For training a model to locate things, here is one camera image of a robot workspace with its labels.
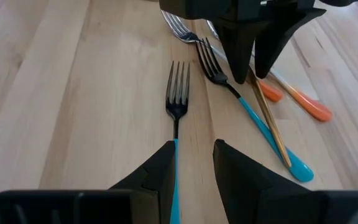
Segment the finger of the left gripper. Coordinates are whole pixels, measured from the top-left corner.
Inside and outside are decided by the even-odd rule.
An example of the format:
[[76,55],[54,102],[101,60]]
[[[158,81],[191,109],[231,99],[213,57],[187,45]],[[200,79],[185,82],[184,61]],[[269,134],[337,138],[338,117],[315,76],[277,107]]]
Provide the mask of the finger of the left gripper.
[[266,21],[213,21],[232,75],[239,84],[246,80],[255,38],[267,25]]
[[265,78],[292,35],[303,25],[322,16],[325,9],[280,11],[255,40],[255,73]]

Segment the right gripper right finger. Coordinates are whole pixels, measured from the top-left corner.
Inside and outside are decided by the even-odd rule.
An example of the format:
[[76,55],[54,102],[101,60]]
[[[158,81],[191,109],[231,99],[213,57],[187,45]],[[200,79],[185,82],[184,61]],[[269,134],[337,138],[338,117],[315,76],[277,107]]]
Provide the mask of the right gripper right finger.
[[213,150],[214,173],[229,223],[308,223],[295,197],[309,192],[222,139]]

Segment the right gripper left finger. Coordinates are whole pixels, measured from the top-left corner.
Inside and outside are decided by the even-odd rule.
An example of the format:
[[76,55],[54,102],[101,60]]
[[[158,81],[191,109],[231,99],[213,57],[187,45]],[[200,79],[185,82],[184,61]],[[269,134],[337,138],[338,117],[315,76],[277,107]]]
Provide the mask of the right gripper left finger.
[[118,223],[170,223],[175,188],[175,143],[167,141],[110,189],[124,196],[116,204]]

